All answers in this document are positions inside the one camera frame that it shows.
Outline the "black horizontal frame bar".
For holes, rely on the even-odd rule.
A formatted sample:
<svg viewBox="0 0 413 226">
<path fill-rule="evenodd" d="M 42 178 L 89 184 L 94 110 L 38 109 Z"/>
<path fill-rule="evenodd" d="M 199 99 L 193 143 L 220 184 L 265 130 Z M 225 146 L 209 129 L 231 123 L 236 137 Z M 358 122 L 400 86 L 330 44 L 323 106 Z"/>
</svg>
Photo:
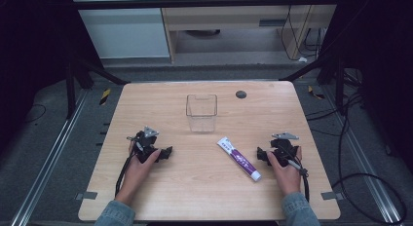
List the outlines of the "black horizontal frame bar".
<svg viewBox="0 0 413 226">
<path fill-rule="evenodd" d="M 83 2 L 44 0 L 44 3 L 50 7 L 75 10 L 336 5 L 340 2 L 341 0 L 130 0 Z"/>
</svg>

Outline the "grey tape piece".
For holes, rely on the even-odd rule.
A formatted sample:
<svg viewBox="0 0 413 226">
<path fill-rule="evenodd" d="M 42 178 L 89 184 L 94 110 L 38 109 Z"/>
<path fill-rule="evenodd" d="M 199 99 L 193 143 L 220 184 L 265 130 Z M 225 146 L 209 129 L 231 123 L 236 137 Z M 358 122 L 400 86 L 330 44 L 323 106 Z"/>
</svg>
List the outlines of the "grey tape piece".
<svg viewBox="0 0 413 226">
<path fill-rule="evenodd" d="M 335 192 L 323 192 L 321 193 L 321 197 L 326 200 L 338 200 L 341 201 L 344 199 L 342 193 L 335 193 Z"/>
<path fill-rule="evenodd" d="M 77 201 L 82 201 L 82 200 L 94 200 L 97 196 L 97 192 L 82 192 L 82 193 L 77 193 L 75 196 L 75 199 Z"/>
</svg>

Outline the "person's right hand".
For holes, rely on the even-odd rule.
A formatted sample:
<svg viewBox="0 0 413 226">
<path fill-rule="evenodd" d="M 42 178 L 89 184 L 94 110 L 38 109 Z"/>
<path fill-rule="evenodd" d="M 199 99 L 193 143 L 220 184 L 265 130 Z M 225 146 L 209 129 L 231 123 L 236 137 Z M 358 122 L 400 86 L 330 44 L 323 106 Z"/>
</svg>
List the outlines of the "person's right hand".
<svg viewBox="0 0 413 226">
<path fill-rule="evenodd" d="M 301 191 L 301 175 L 299 170 L 292 165 L 282 167 L 276 156 L 267 151 L 268 160 L 272 166 L 275 179 L 284 196 Z"/>
</svg>

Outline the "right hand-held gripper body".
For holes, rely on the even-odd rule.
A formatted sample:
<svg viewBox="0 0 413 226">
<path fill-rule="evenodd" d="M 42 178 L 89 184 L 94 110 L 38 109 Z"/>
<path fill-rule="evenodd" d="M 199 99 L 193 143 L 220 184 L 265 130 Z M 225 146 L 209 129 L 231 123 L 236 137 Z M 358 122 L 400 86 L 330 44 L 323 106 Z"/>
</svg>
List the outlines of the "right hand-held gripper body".
<svg viewBox="0 0 413 226">
<path fill-rule="evenodd" d="M 290 163 L 299 164 L 296 160 L 298 147 L 293 146 L 288 139 L 275 138 L 270 141 L 274 148 L 273 155 L 277 158 L 279 164 L 284 168 Z"/>
</svg>

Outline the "silver floor rail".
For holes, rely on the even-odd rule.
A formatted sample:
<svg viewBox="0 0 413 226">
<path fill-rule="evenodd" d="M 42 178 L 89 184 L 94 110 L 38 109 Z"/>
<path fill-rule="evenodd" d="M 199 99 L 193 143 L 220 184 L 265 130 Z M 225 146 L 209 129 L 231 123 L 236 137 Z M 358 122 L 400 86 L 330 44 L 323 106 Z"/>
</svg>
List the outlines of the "silver floor rail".
<svg viewBox="0 0 413 226">
<path fill-rule="evenodd" d="M 65 148 L 67 140 L 77 124 L 89 92 L 89 90 L 80 91 L 79 97 L 76 99 L 75 109 L 72 115 L 65 120 L 45 163 L 38 172 L 35 181 L 33 182 L 23 203 L 20 205 L 19 210 L 12 219 L 10 226 L 26 226 L 29 222 L 31 215 L 49 182 L 59 157 Z"/>
<path fill-rule="evenodd" d="M 326 100 L 332 107 L 332 113 L 342 127 L 338 145 L 339 178 L 337 180 L 337 185 L 341 188 L 343 196 L 354 209 L 373 222 L 387 226 L 405 226 L 404 220 L 407 216 L 407 207 L 404 200 L 390 183 L 377 174 L 377 171 L 372 167 L 367 156 L 362 151 L 357 137 L 349 124 L 349 110 L 351 105 L 355 104 L 360 99 L 360 95 L 351 94 L 349 96 L 348 101 L 344 102 L 345 114 L 342 115 L 335 105 L 333 91 L 327 87 L 322 87 L 322 90 L 324 91 Z M 346 175 L 342 173 L 343 141 L 346 141 L 347 148 L 350 150 L 356 161 L 358 167 L 358 172 L 356 173 L 349 173 Z M 353 178 L 361 178 L 364 181 L 375 206 L 381 214 L 380 218 L 369 215 L 365 210 L 358 206 L 356 200 L 351 197 L 349 189 L 346 187 L 345 183 Z"/>
</svg>

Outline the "white cabinet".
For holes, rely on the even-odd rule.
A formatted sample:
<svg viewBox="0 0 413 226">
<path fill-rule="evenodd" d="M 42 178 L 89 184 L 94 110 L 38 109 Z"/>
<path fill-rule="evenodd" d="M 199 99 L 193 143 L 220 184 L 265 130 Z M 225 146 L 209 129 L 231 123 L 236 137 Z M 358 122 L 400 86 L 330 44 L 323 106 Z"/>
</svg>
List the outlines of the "white cabinet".
<svg viewBox="0 0 413 226">
<path fill-rule="evenodd" d="M 80 10 L 79 13 L 102 59 L 169 57 L 160 9 Z"/>
</svg>

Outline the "person's left hand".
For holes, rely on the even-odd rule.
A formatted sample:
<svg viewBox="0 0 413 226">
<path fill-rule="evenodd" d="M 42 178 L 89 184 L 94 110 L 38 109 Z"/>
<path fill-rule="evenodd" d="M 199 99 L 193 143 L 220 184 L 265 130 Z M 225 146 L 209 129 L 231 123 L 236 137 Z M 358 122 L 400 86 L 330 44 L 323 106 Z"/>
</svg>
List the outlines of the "person's left hand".
<svg viewBox="0 0 413 226">
<path fill-rule="evenodd" d="M 127 206 L 131 206 L 133 199 L 145 181 L 152 166 L 160 155 L 160 151 L 153 152 L 144 163 L 141 163 L 136 157 L 133 157 L 128 164 L 124 179 L 115 200 Z"/>
</svg>

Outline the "white and purple toothpaste tube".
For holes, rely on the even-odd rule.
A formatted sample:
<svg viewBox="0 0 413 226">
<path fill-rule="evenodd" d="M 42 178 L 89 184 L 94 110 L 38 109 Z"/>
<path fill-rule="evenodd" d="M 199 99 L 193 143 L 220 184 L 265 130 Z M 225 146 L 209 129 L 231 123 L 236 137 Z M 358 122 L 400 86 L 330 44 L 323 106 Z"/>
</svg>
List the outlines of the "white and purple toothpaste tube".
<svg viewBox="0 0 413 226">
<path fill-rule="evenodd" d="M 250 178 L 257 182 L 261 179 L 260 172 L 253 166 L 253 164 L 232 144 L 228 137 L 222 137 L 217 141 L 217 145 L 224 150 L 237 165 L 247 173 Z"/>
</svg>

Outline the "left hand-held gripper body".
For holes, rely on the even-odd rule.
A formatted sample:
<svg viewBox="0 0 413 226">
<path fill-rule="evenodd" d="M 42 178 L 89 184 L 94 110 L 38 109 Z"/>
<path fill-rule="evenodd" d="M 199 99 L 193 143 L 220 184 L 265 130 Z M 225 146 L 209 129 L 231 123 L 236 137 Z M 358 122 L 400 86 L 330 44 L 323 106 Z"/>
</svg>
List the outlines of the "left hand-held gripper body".
<svg viewBox="0 0 413 226">
<path fill-rule="evenodd" d="M 131 158 L 135 156 L 140 163 L 145 163 L 150 155 L 157 151 L 154 146 L 157 135 L 159 133 L 148 126 L 145 126 L 142 131 L 139 131 L 135 136 L 128 136 L 127 140 L 132 142 L 132 149 L 127 163 L 131 161 Z"/>
</svg>

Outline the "yellow and black tape strip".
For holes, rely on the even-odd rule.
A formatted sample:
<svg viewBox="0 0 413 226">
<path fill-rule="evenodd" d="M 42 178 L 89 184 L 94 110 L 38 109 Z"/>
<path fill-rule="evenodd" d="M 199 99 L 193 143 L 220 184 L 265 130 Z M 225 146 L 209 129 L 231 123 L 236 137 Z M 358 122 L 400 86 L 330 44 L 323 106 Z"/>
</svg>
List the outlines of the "yellow and black tape strip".
<svg viewBox="0 0 413 226">
<path fill-rule="evenodd" d="M 309 86 L 308 92 L 317 99 L 325 99 L 324 93 L 320 86 Z"/>
<path fill-rule="evenodd" d="M 109 97 L 110 93 L 111 93 L 111 89 L 105 89 L 103 91 L 102 97 L 99 101 L 99 105 L 104 105 L 106 103 L 107 98 Z"/>
</svg>

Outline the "light wooden desk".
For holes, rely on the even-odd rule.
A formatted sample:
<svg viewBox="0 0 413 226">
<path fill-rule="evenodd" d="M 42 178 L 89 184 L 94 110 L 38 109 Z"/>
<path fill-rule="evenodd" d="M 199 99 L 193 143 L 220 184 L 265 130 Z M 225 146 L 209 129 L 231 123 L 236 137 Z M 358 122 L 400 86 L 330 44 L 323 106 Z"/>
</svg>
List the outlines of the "light wooden desk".
<svg viewBox="0 0 413 226">
<path fill-rule="evenodd" d="M 328 27 L 335 9 L 334 5 L 163 8 L 162 15 L 169 42 L 183 30 L 275 28 L 287 56 L 297 58 L 307 32 Z"/>
</svg>

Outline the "clear plastic container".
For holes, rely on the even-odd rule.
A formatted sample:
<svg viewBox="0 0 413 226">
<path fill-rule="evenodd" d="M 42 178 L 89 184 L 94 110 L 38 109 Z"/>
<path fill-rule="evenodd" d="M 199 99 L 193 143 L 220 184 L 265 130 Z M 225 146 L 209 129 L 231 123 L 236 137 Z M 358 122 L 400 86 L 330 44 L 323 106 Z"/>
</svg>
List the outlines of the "clear plastic container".
<svg viewBox="0 0 413 226">
<path fill-rule="evenodd" d="M 191 132 L 214 132 L 217 116 L 217 95 L 188 94 L 186 116 Z"/>
</svg>

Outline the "black metal stand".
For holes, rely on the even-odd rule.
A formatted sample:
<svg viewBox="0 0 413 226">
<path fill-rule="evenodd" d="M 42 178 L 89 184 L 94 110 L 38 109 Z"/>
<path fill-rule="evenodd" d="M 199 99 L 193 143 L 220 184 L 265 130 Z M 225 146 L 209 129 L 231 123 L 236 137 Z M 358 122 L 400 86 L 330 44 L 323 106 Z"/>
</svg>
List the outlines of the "black metal stand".
<svg viewBox="0 0 413 226">
<path fill-rule="evenodd" d="M 94 80 L 89 74 L 90 71 L 117 85 L 129 83 L 129 81 L 122 80 L 107 72 L 103 67 L 98 67 L 87 60 L 78 57 L 70 59 L 65 66 L 68 119 L 74 115 L 76 110 L 75 81 L 78 81 L 82 89 L 90 89 L 94 85 Z"/>
<path fill-rule="evenodd" d="M 295 73 L 281 78 L 281 81 L 293 82 L 299 77 L 317 68 L 320 69 L 317 77 L 319 84 L 325 85 L 332 79 L 335 79 L 335 105 L 339 112 L 344 115 L 344 61 L 339 55 L 320 55 L 318 59 L 307 64 Z"/>
</svg>

